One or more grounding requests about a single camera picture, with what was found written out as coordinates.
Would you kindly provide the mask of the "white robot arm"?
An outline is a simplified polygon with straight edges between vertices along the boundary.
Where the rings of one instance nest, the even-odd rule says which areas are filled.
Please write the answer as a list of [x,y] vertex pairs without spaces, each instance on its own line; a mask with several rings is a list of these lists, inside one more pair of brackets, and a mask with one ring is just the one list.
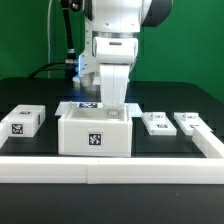
[[83,86],[98,84],[111,117],[124,109],[128,77],[138,55],[141,27],[156,27],[173,0],[84,0],[85,49],[79,57]]

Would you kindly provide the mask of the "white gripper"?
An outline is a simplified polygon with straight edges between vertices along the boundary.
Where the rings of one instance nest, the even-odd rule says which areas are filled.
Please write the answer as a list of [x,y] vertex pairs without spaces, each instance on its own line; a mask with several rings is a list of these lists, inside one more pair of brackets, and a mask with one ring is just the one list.
[[110,108],[109,115],[116,117],[122,108],[131,65],[138,54],[136,38],[95,37],[93,54],[99,66],[101,101]]

